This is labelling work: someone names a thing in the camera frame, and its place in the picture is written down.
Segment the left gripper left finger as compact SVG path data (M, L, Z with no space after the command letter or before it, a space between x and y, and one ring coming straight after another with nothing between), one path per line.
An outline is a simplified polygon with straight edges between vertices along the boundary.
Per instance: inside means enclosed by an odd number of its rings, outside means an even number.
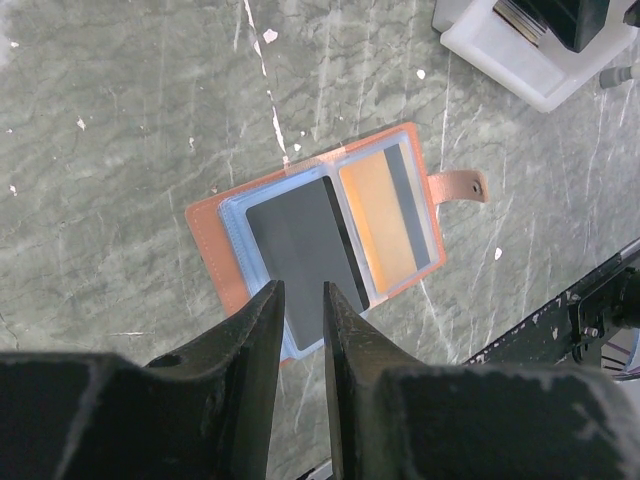
M113 353L1 356L5 479L262 479L285 289L146 366Z

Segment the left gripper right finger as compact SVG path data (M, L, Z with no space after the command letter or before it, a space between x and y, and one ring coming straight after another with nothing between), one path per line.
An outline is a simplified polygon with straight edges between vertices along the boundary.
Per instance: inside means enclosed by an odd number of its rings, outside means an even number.
M639 417L596 369L427 365L323 294L337 479L635 479Z

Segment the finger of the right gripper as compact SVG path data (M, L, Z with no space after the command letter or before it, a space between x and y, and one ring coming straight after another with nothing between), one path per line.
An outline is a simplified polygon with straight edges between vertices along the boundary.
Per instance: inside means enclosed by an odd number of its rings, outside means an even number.
M580 53L605 25L609 0L520 0L514 4L550 30L562 45Z

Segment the white plastic card bin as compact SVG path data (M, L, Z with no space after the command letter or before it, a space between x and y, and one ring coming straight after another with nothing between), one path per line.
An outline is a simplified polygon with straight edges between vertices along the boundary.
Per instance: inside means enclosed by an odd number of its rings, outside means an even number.
M610 1L605 25L580 53L548 30L535 47L493 11L497 1L438 1L441 44L542 113L563 103L630 46L639 3Z

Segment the pink leather card holder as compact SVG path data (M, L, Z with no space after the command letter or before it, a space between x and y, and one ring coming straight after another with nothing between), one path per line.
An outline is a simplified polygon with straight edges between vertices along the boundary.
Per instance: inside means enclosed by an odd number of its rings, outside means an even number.
M367 313L445 263L440 204L488 198L477 170L429 173L403 123L196 202L186 220L228 314L285 284L289 361L323 344L325 283Z

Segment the black credit card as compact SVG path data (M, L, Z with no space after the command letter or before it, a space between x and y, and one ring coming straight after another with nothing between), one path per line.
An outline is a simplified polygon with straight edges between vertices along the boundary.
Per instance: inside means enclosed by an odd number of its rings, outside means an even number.
M322 344L326 282L358 313L370 307L329 176L304 179L282 192L273 188L245 216L266 274L284 282L289 357L302 358Z

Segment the orange credit card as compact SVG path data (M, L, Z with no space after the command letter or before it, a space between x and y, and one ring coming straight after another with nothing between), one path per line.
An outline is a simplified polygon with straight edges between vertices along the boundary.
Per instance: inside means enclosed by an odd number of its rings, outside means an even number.
M424 178L400 140L339 168L355 231L379 296L393 296L444 261Z

